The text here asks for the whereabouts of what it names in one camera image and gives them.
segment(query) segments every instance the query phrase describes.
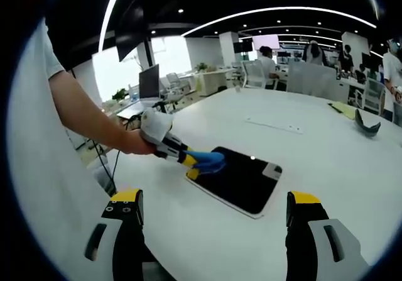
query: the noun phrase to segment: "ceiling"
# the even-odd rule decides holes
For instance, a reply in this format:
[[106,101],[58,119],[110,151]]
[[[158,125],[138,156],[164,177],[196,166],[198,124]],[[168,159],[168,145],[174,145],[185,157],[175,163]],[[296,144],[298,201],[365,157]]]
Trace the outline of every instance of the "ceiling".
[[[390,5],[387,6],[387,0],[377,1],[383,10],[390,7]],[[69,64],[74,65],[89,59],[90,55],[97,52],[99,34],[108,2],[109,0],[52,1],[47,13],[47,23],[50,29],[49,36],[59,57],[69,60]],[[210,21],[254,9],[282,6],[331,9],[364,19],[379,25],[379,28],[375,30],[364,23],[332,13],[282,10],[245,14],[227,19],[206,26],[187,37],[217,37],[215,32],[236,31],[243,35],[301,34],[341,40],[343,32],[358,31],[359,35],[370,39],[375,52],[384,53],[386,51],[380,44],[385,41],[385,38],[379,34],[380,30],[382,31],[381,28],[386,28],[386,26],[382,26],[381,22],[377,20],[369,0],[117,0],[109,20],[107,28],[109,38],[105,40],[104,48],[116,44],[113,31],[119,30],[122,24],[131,24],[131,28],[135,31],[138,21],[131,14],[131,10],[138,6],[143,8],[146,23],[145,33],[148,36],[181,35]],[[293,39],[298,40],[299,37],[280,37],[280,40]],[[323,44],[335,43],[320,38],[314,38],[314,40]]]

